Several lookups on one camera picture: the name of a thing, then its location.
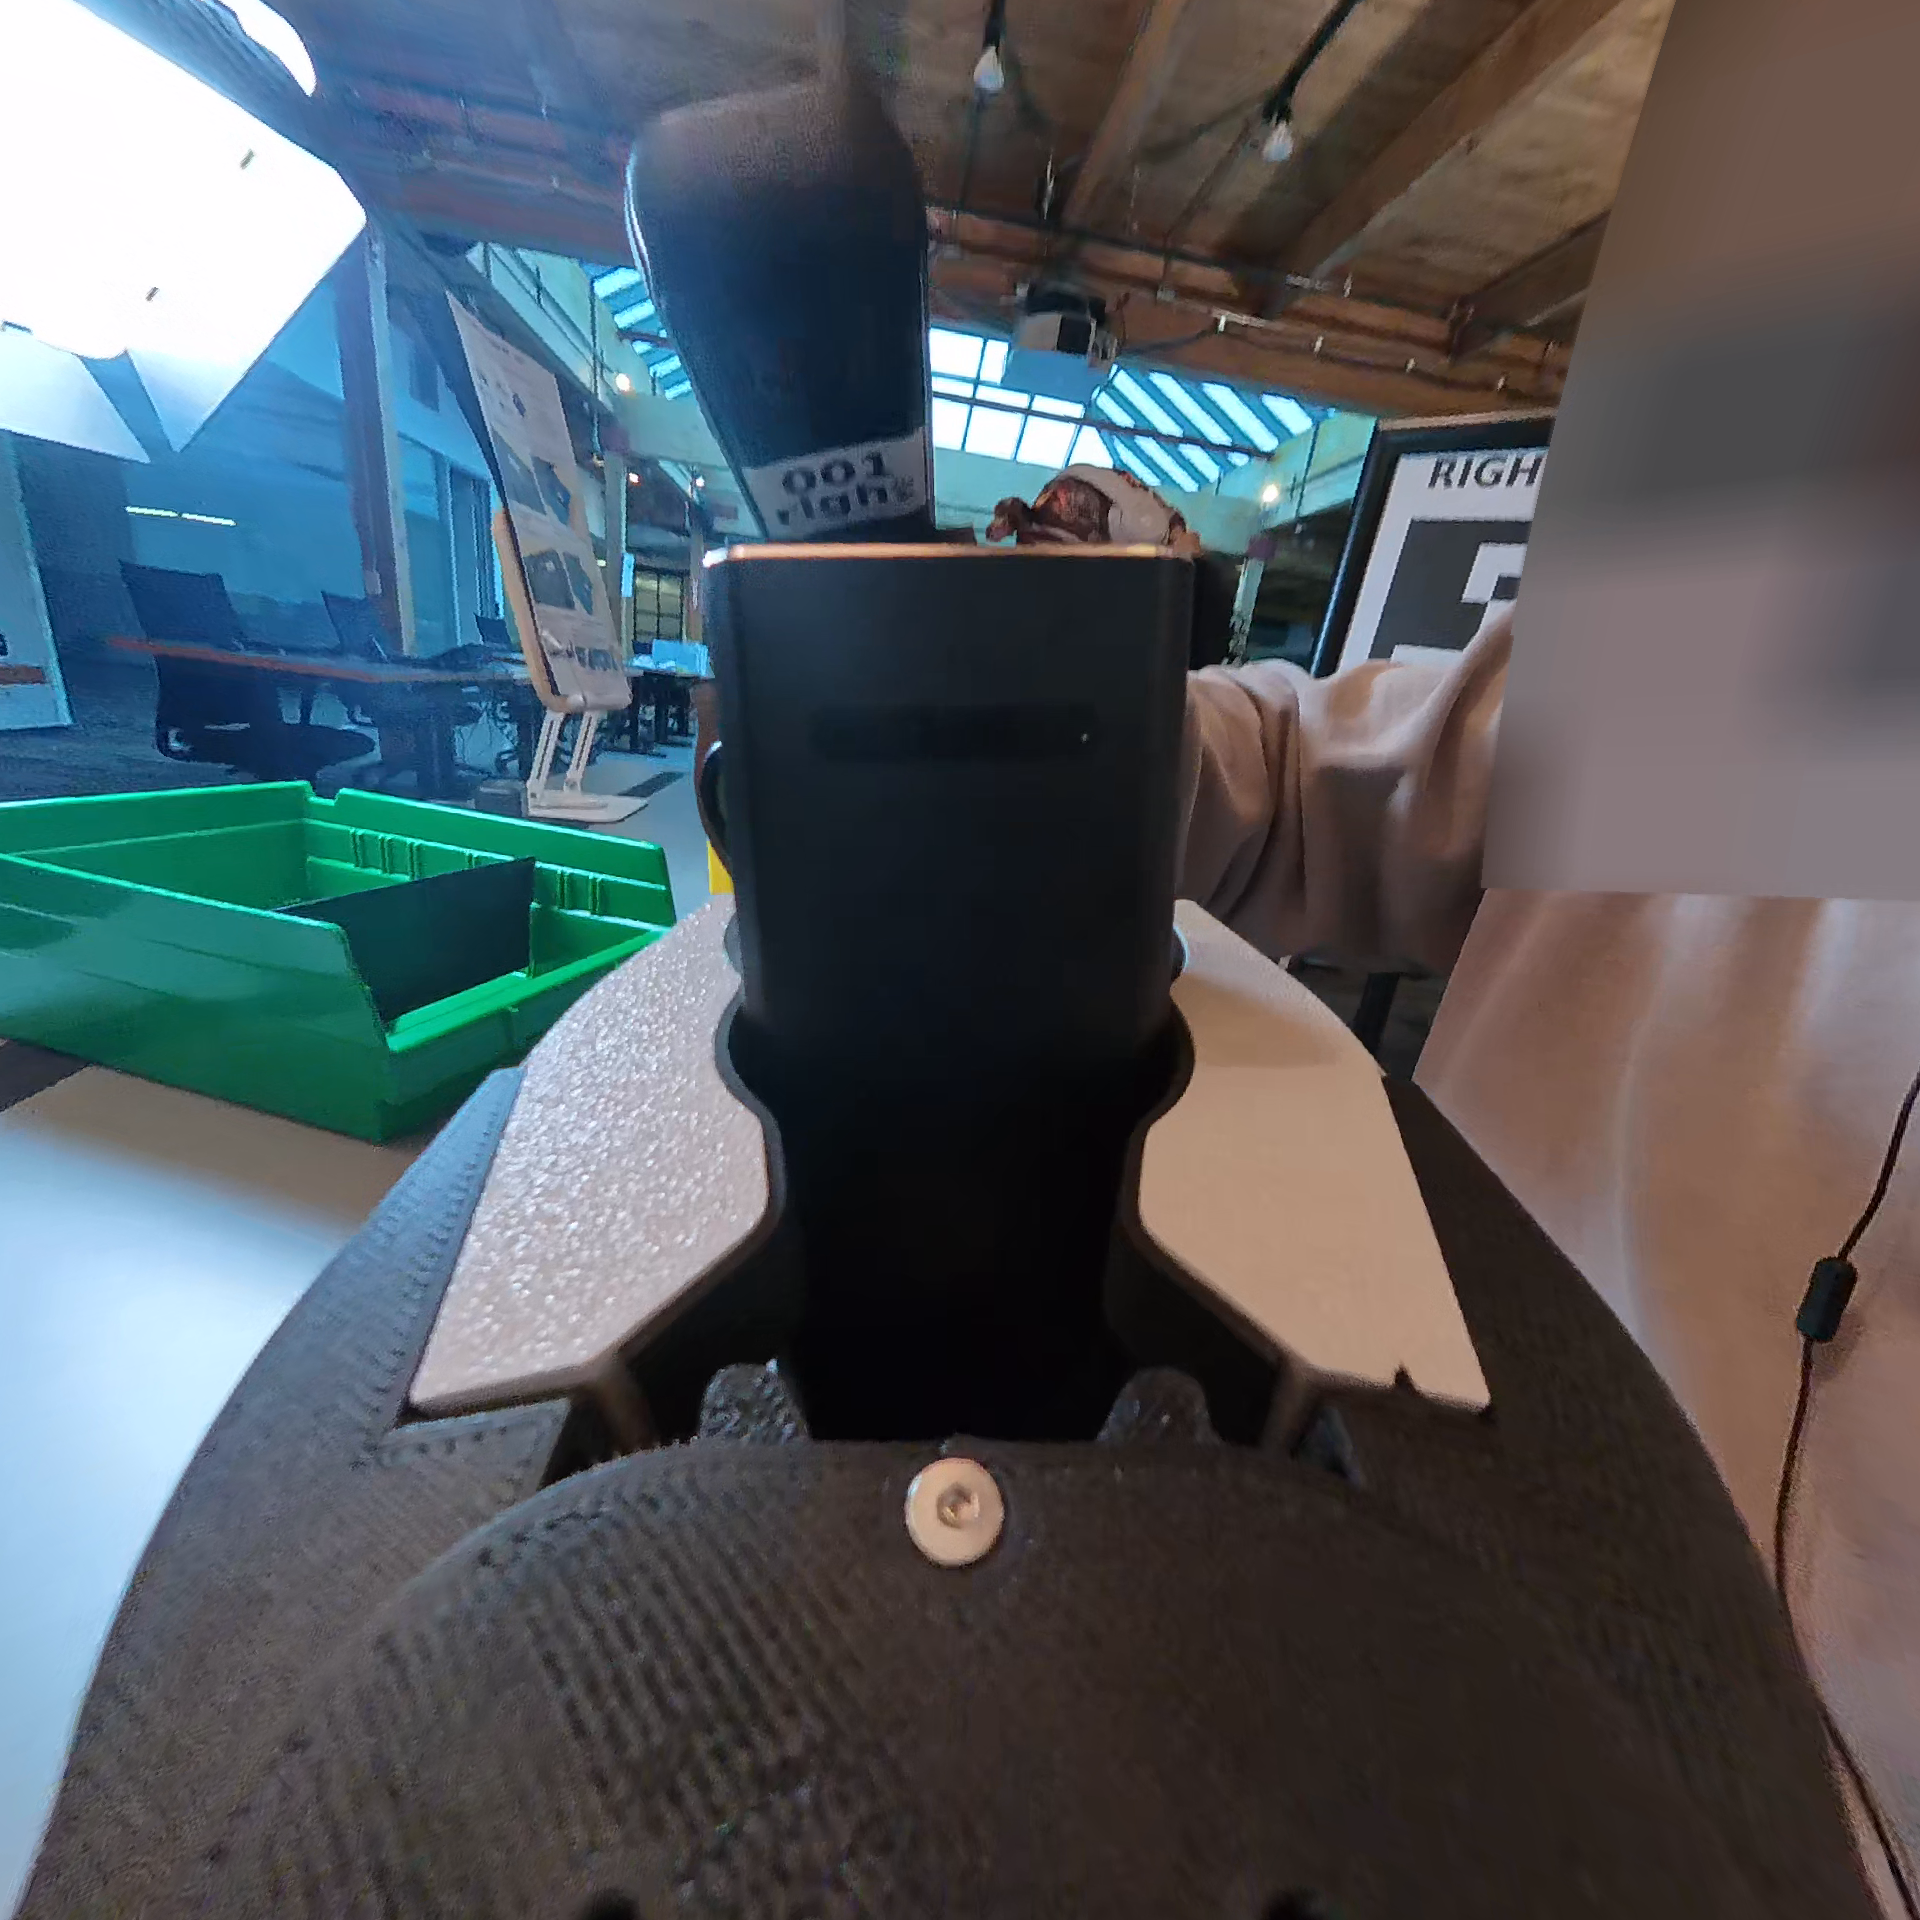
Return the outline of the person's right forearm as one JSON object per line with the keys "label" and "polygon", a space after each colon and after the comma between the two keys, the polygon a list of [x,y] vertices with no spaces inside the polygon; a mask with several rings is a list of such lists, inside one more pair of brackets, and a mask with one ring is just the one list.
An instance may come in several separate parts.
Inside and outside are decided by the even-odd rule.
{"label": "person's right forearm", "polygon": [[1458,654],[1186,677],[1174,893],[1270,957],[1451,971],[1480,862],[1512,610]]}

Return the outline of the green plastic bin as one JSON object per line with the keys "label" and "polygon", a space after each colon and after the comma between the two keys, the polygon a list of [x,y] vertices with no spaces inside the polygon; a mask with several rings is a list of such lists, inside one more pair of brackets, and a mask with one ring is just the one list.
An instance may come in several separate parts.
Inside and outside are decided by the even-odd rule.
{"label": "green plastic bin", "polygon": [[[5,1041],[374,1145],[517,1065],[676,921],[660,848],[304,781],[3,805]],[[538,864],[533,968],[376,1019],[335,925],[284,906]]]}

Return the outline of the person's beige sweatshirt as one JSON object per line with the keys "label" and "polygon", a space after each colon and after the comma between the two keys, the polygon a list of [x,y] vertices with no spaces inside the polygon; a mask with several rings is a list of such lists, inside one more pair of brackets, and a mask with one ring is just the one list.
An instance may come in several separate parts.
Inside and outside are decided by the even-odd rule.
{"label": "person's beige sweatshirt", "polygon": [[[1912,902],[1483,898],[1416,1069],[1690,1416],[1772,1571],[1811,1272],[1916,1080]],[[1916,1121],[1814,1346],[1792,1632],[1916,1884]]]}

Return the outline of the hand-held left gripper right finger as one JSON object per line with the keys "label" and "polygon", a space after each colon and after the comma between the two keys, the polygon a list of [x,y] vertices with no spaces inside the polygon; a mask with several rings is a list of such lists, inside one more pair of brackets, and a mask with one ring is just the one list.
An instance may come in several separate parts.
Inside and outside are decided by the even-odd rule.
{"label": "hand-held left gripper right finger", "polygon": [[1144,1240],[1307,1378],[1487,1411],[1374,1056],[1198,902],[1172,925],[1191,1067],[1142,1134]]}

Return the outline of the black framed sign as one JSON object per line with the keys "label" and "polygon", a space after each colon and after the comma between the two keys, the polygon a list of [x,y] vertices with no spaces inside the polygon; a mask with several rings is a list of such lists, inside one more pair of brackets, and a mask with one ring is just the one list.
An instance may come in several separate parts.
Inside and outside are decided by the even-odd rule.
{"label": "black framed sign", "polygon": [[1519,593],[1557,412],[1398,419],[1359,462],[1311,674],[1462,651]]}

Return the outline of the poster board on stand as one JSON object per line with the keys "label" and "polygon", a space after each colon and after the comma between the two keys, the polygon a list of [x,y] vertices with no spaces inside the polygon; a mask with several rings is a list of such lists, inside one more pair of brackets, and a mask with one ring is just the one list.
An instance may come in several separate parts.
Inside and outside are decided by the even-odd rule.
{"label": "poster board on stand", "polygon": [[615,580],[592,552],[560,385],[456,294],[446,305],[495,475],[495,553],[542,710],[523,812],[542,824],[621,825],[644,800],[590,794],[584,780],[603,721],[634,704],[631,662],[618,635]]}

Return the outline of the person's right hand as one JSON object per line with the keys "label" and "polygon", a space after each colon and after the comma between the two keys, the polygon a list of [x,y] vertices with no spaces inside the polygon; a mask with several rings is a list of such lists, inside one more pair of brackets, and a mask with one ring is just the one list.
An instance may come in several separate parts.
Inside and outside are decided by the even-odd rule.
{"label": "person's right hand", "polygon": [[997,504],[987,545],[1154,546],[1174,560],[1205,555],[1200,536],[1166,499],[1120,468],[1075,464],[1031,501]]}

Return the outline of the bright white light panel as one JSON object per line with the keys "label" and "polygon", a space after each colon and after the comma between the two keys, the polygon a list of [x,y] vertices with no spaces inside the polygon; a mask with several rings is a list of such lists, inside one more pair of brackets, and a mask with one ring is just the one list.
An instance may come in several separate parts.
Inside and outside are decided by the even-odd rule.
{"label": "bright white light panel", "polygon": [[364,228],[323,157],[107,18],[3,6],[5,328],[246,366]]}

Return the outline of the black usb hub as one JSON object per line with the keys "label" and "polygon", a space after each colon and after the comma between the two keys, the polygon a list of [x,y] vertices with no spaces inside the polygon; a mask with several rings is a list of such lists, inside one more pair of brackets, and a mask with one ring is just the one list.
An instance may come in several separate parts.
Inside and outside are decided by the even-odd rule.
{"label": "black usb hub", "polygon": [[824,1437],[1090,1437],[1168,1086],[1192,564],[757,545],[708,564],[736,1074]]}

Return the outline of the ceiling mounted device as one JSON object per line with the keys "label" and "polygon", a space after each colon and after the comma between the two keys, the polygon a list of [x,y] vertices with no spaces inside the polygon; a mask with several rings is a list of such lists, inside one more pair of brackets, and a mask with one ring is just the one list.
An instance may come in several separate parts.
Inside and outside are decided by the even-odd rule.
{"label": "ceiling mounted device", "polygon": [[1109,366],[1118,349],[1111,307],[1103,294],[1028,280],[1018,286],[1012,347],[1052,352],[1087,366]]}

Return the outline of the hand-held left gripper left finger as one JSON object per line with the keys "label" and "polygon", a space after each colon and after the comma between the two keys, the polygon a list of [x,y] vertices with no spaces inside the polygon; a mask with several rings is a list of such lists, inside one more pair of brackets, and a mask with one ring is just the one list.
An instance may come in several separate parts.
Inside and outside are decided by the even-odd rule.
{"label": "hand-held left gripper left finger", "polygon": [[634,1374],[775,1206],[760,1118],[723,1067],[734,902],[711,898],[599,981],[528,1053],[412,1411],[566,1400],[654,1419]]}

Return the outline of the black bin divider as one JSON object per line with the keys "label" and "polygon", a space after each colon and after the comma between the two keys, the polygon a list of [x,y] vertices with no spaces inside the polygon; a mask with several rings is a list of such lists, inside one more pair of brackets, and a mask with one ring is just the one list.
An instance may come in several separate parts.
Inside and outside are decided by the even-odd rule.
{"label": "black bin divider", "polygon": [[290,902],[280,917],[342,932],[384,1026],[533,968],[538,864],[498,860],[434,878]]}

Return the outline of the long wooden desk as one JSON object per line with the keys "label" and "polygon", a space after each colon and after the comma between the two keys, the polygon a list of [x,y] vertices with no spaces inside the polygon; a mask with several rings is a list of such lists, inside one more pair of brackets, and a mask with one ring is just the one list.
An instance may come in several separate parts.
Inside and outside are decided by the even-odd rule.
{"label": "long wooden desk", "polygon": [[171,764],[251,781],[342,784],[462,800],[479,776],[459,731],[493,700],[533,702],[523,672],[477,665],[287,654],[246,645],[110,635],[156,674],[152,748]]}

